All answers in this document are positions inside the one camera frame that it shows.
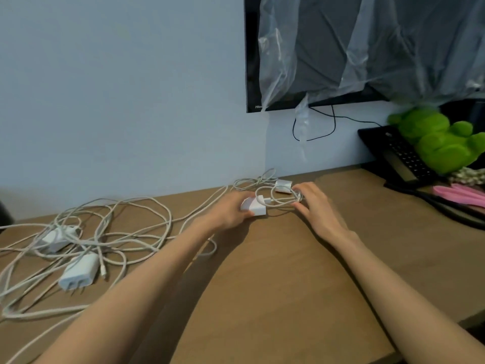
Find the plastic cover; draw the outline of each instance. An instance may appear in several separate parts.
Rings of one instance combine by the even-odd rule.
[[[261,0],[262,107],[307,92],[305,120],[365,84],[398,103],[464,98],[484,90],[484,36],[485,0]]]

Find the pink object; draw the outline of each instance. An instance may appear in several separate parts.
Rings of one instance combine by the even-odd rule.
[[[448,186],[433,186],[433,193],[455,203],[485,208],[485,193],[468,186],[461,184],[452,184],[451,188]]]

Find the desk surface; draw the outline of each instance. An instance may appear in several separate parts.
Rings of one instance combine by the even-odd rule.
[[[453,320],[464,326],[483,320],[482,231],[445,218],[417,198],[385,189],[380,178],[362,169],[288,178],[314,180],[336,203],[349,228]],[[177,217],[210,194],[203,190],[159,200]],[[112,229],[134,231],[154,222],[143,210],[129,208],[116,217]],[[86,232],[92,232],[89,221]],[[30,233],[7,230],[0,235],[0,245]],[[268,217],[218,239],[218,252],[198,258],[186,271],[133,363],[396,361],[397,354],[351,276],[296,214],[270,210]],[[0,255],[0,268],[12,257]],[[17,269],[18,279],[43,265],[38,258],[25,259]],[[55,291],[34,309],[90,303],[107,286],[98,279],[82,294]],[[0,362],[60,319],[1,322]],[[33,360],[60,331],[51,332],[17,362]]]

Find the stuffed toy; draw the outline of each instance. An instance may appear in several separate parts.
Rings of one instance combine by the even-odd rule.
[[[485,132],[474,134],[467,121],[450,125],[437,109],[420,107],[388,118],[421,159],[441,175],[458,171],[485,152]]]

